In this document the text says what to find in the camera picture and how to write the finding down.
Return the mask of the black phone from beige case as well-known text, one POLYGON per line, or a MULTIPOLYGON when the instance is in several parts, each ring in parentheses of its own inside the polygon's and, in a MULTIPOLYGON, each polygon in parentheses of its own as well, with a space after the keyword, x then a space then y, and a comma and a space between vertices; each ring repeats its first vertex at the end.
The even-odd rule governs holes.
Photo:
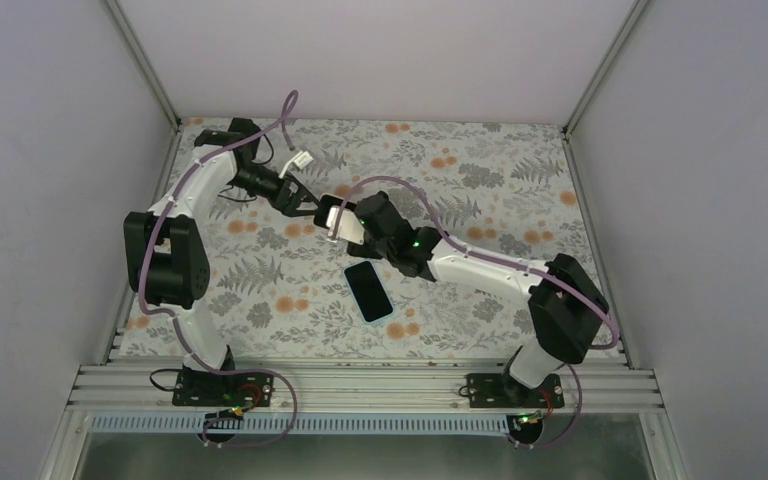
MULTIPOLYGON (((342 197, 338 197, 332 194, 323 194, 320 197, 320 207, 317 215, 314 217, 314 224, 318 227, 332 231, 337 220, 339 207, 343 204, 343 202, 344 199, 342 197)), ((357 217, 354 215, 355 207, 355 203, 350 201, 346 202, 339 223, 340 228, 354 228, 360 226, 357 217)))

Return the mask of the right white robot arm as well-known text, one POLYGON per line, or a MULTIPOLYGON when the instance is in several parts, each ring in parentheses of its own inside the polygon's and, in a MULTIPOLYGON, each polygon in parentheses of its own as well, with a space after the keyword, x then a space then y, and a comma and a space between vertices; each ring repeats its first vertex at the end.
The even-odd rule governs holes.
POLYGON ((385 192, 332 208, 327 227, 347 242, 353 256, 383 259, 406 277, 471 287, 526 309, 534 336, 508 360, 501 382, 512 406, 530 404, 561 366, 582 363, 601 327, 617 331, 602 292, 569 255, 549 261, 514 258, 437 227, 413 227, 385 192))

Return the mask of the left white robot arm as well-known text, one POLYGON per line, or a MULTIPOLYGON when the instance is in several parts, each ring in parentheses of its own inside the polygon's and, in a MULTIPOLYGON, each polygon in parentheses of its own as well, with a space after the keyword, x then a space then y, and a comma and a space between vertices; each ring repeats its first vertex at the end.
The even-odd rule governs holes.
POLYGON ((266 133, 243 118, 224 131, 202 131, 179 179, 147 211, 129 213, 123 224, 129 284, 141 311, 170 318, 184 366, 205 371, 198 390, 215 405, 236 396, 239 380, 226 370, 230 348, 201 304, 211 268, 200 224, 227 188, 264 199, 288 218, 312 217, 320 205, 289 169, 275 171, 257 161, 266 133))

